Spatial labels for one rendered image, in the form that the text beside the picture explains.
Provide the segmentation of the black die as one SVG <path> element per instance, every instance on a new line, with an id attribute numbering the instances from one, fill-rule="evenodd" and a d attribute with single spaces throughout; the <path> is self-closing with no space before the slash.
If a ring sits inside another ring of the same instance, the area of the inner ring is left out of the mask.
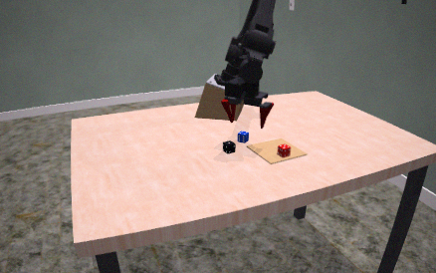
<path id="1" fill-rule="evenodd" d="M 227 154 L 233 153 L 236 151 L 236 144 L 230 140 L 223 142 L 223 151 Z"/>

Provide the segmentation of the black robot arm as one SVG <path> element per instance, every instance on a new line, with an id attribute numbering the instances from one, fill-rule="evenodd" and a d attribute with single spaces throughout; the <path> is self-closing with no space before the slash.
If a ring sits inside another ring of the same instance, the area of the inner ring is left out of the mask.
<path id="1" fill-rule="evenodd" d="M 261 67 L 263 60 L 269 58 L 276 45 L 276 41 L 273 40 L 275 2 L 276 0 L 252 0 L 240 34 L 237 38 L 233 37 L 229 45 L 227 60 L 225 58 L 225 61 L 229 62 L 226 70 L 223 70 L 221 75 L 215 74 L 214 76 L 217 85 L 225 87 L 225 97 L 230 104 L 238 105 L 242 103 L 244 97 L 255 98 L 259 95 L 259 82 L 263 76 Z M 262 53 L 264 56 L 266 54 L 265 58 L 260 56 Z"/>

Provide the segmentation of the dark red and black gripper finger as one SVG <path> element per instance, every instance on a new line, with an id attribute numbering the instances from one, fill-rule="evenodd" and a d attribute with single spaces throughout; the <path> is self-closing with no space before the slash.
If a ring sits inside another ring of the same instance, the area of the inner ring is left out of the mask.
<path id="1" fill-rule="evenodd" d="M 272 103 L 272 105 L 269 106 L 267 109 L 260 108 L 260 127 L 261 127 L 261 129 L 264 127 L 267 116 L 269 115 L 273 106 L 274 106 L 274 103 Z M 266 114 L 266 112 L 267 112 L 267 114 Z M 265 118 L 264 118 L 264 115 L 266 115 Z"/>
<path id="2" fill-rule="evenodd" d="M 231 104 L 231 108 L 230 108 L 229 107 L 230 103 L 228 102 L 228 100 L 225 100 L 225 99 L 221 101 L 221 104 L 224 107 L 224 109 L 229 117 L 230 123 L 232 124 L 234 122 L 236 105 Z"/>

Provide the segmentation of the blue die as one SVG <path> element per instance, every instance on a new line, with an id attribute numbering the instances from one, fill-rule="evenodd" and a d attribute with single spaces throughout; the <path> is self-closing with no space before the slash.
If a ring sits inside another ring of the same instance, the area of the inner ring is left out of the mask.
<path id="1" fill-rule="evenodd" d="M 249 140 L 249 133 L 240 131 L 238 133 L 237 142 L 246 143 Z"/>

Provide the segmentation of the red die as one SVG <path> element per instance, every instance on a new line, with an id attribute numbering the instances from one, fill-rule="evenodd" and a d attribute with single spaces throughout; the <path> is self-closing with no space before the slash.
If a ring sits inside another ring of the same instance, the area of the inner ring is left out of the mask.
<path id="1" fill-rule="evenodd" d="M 278 153 L 281 157 L 287 157 L 291 154 L 291 147 L 286 144 L 278 145 Z"/>

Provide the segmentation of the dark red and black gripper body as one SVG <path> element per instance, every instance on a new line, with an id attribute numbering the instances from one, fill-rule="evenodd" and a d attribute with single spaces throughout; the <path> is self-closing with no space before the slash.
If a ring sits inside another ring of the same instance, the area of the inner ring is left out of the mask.
<path id="1" fill-rule="evenodd" d="M 270 102 L 262 103 L 263 99 L 266 99 L 267 97 L 268 97 L 268 93 L 259 92 L 259 95 L 255 98 L 244 97 L 243 105 L 267 109 L 269 106 L 272 105 L 272 103 Z"/>

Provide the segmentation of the tan flat mat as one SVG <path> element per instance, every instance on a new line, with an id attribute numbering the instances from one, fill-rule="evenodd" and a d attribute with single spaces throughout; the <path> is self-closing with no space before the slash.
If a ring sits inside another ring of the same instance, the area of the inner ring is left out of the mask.
<path id="1" fill-rule="evenodd" d="M 281 157 L 277 154 L 278 151 L 278 145 L 286 144 L 291 147 L 291 155 L 287 157 Z M 255 154 L 260 156 L 262 159 L 264 159 L 269 164 L 274 164 L 278 162 L 282 162 L 285 160 L 301 157 L 308 155 L 304 151 L 300 150 L 299 148 L 295 147 L 294 145 L 290 144 L 289 142 L 285 141 L 282 138 L 273 139 L 269 141 L 254 143 L 246 145 L 248 149 L 253 151 Z"/>

